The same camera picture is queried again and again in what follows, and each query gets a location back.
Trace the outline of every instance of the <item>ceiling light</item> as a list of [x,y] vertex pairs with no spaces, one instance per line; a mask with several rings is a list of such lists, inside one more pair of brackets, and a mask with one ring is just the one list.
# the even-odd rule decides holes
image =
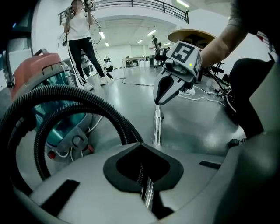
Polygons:
[[181,1],[181,0],[177,0],[177,2],[179,3],[179,4],[181,4],[181,5],[183,5],[183,6],[185,6],[185,7],[189,7],[189,5],[186,3],[186,2],[183,2],[183,1]]
[[102,39],[105,39],[104,33],[103,32],[99,32],[100,36]]
[[147,36],[151,36],[153,33],[155,33],[156,32],[156,30],[153,30],[152,32],[149,32],[148,34],[147,34]]

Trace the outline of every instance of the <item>gray floor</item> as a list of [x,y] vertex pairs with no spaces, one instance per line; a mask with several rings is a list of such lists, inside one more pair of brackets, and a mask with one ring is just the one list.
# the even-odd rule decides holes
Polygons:
[[[114,78],[127,77],[126,83],[153,84],[160,68],[131,68],[114,70]],[[203,77],[200,88],[209,91],[211,85],[215,85],[212,79]],[[154,110],[153,87],[125,85],[122,80],[109,80],[109,83],[102,87],[106,100],[114,105],[139,131],[147,143],[152,142],[154,133]],[[0,92],[1,109],[0,117],[10,105],[7,98],[8,91]],[[216,96],[210,96],[196,89],[196,95],[217,100]],[[225,155],[226,144],[232,138],[241,139],[244,137],[242,128],[235,125],[226,115],[224,107],[217,102],[210,102],[204,99],[191,101],[175,97],[166,105],[162,106],[164,113],[162,145],[171,150],[184,150],[203,154]],[[92,124],[97,121],[94,116]],[[35,188],[40,182],[33,159],[33,140],[35,133],[29,133],[22,139],[17,150],[17,163],[19,169],[31,186]],[[120,144],[118,134],[112,124],[103,118],[97,128],[91,133],[90,144],[96,152],[106,150]],[[57,163],[47,160],[51,173],[55,173],[67,163]]]

